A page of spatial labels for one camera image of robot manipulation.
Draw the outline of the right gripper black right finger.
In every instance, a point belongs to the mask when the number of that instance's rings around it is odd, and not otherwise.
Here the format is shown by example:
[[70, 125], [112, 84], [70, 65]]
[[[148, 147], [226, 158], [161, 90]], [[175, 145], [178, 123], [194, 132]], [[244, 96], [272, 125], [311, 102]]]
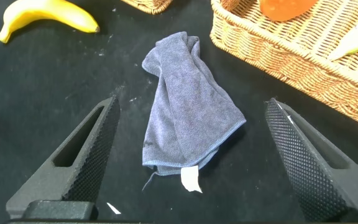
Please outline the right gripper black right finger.
[[305, 219], [358, 222], [358, 165], [274, 98], [265, 119]]

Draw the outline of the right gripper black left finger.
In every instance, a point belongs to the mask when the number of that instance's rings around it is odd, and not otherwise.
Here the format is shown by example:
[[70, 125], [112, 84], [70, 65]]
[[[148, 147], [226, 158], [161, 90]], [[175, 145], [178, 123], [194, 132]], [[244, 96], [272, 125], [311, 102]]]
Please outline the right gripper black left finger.
[[7, 201], [9, 216], [96, 218], [119, 118], [116, 97], [99, 102]]

